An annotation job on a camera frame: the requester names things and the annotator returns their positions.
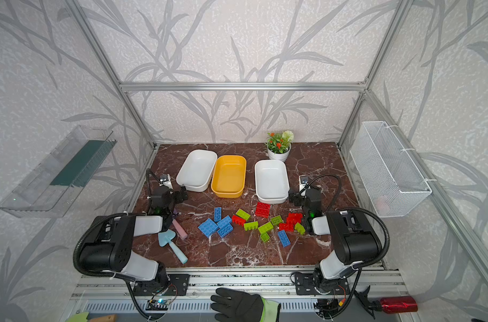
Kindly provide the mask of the green lego brick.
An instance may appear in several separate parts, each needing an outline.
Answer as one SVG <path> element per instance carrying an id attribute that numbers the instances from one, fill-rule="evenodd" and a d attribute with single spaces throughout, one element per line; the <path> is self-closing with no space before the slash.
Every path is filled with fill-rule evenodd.
<path id="1" fill-rule="evenodd" d="M 243 219 L 243 220 L 245 220 L 245 221 L 248 221 L 248 220 L 250 219 L 250 217 L 251 217 L 251 216 L 250 216 L 250 215 L 249 215 L 249 214 L 248 214 L 246 211 L 244 211 L 244 210 L 242 210 L 242 209 L 239 209 L 239 210 L 236 212 L 236 215 L 237 215 L 238 217 L 242 218 L 242 219 Z"/>
<path id="2" fill-rule="evenodd" d="M 245 223 L 243 227 L 244 227 L 245 231 L 248 232 L 251 230 L 258 229 L 259 223 L 257 221 L 248 222 L 248 223 Z"/>
<path id="3" fill-rule="evenodd" d="M 273 224 L 269 221 L 266 224 L 263 224 L 262 226 L 259 226 L 258 230 L 259 230 L 259 233 L 261 235 L 263 235 L 264 233 L 268 233 L 271 230 L 273 230 L 273 228 L 274 228 Z"/>
<path id="4" fill-rule="evenodd" d="M 302 236 L 306 234 L 306 230 L 301 223 L 296 223 L 294 229 Z"/>

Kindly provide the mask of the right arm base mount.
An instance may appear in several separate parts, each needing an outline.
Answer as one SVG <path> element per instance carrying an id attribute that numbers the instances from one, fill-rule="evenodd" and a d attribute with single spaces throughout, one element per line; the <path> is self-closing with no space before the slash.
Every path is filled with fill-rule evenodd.
<path id="1" fill-rule="evenodd" d="M 291 282 L 296 287 L 296 295 L 331 295 L 347 297 L 350 288 L 347 279 L 323 279 L 315 272 L 292 272 Z"/>

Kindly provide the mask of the large red lego brick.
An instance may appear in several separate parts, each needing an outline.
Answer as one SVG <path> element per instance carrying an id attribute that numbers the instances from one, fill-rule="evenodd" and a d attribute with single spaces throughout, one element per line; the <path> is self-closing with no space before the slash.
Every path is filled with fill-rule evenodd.
<path id="1" fill-rule="evenodd" d="M 258 202 L 255 208 L 255 215 L 257 217 L 268 218 L 270 215 L 271 205 Z"/>

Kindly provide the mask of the small green lego square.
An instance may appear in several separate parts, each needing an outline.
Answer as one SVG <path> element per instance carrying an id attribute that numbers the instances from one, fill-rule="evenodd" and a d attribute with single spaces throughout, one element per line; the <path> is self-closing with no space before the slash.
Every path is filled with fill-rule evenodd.
<path id="1" fill-rule="evenodd" d="M 260 235 L 261 241 L 263 243 L 267 243 L 270 240 L 269 234 L 268 233 L 262 233 Z"/>

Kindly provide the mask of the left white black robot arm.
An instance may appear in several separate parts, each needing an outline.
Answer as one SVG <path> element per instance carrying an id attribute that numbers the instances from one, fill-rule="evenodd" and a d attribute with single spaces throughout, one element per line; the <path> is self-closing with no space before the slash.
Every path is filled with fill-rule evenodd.
<path id="1" fill-rule="evenodd" d="M 148 209 L 145 213 L 116 213 L 98 216 L 80 238 L 73 253 L 75 269 L 86 276 L 110 277 L 128 282 L 169 283 L 164 265 L 133 251 L 135 237 L 158 236 L 159 245 L 169 246 L 182 264 L 188 261 L 185 253 L 174 243 L 171 230 L 175 222 L 174 209 L 188 199 L 188 191 L 181 185 L 172 189 L 169 177 L 158 177 L 146 170 Z"/>

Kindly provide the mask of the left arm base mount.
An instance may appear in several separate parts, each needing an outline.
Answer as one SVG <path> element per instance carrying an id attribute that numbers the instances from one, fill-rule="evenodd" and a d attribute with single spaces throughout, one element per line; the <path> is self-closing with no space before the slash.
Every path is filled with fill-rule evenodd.
<path id="1" fill-rule="evenodd" d="M 190 275 L 172 274 L 168 279 L 161 278 L 152 281 L 139 281 L 133 287 L 133 294 L 137 297 L 160 295 L 160 296 L 186 296 Z"/>

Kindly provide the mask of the green lego brick top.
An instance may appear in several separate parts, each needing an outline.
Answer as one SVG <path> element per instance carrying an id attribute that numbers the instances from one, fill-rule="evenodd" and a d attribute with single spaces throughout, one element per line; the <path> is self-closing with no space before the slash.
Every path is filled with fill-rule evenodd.
<path id="1" fill-rule="evenodd" d="M 245 221 L 248 221 L 248 220 L 250 219 L 250 217 L 251 217 L 251 216 L 250 216 L 250 215 L 249 215 L 249 214 L 248 214 L 246 211 L 244 211 L 244 210 L 242 210 L 242 209 L 239 209 L 239 210 L 236 212 L 236 215 L 237 215 L 238 217 L 242 218 L 242 219 L 243 219 L 243 220 L 245 220 Z"/>

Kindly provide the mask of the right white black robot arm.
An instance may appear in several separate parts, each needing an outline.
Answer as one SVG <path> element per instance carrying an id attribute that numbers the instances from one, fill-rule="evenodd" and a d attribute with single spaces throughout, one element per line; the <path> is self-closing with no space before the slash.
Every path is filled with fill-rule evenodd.
<path id="1" fill-rule="evenodd" d="M 337 188 L 326 207 L 323 194 L 315 185 L 322 178 L 334 178 Z M 294 230 L 313 236 L 330 236 L 332 252 L 316 265 L 312 285 L 324 287 L 343 281 L 383 259 L 390 247 L 390 233 L 375 213 L 360 207 L 337 209 L 337 199 L 343 190 L 342 179 L 336 174 L 322 174 L 310 178 L 299 177 L 300 188 L 289 192 L 288 200 L 301 208 Z"/>

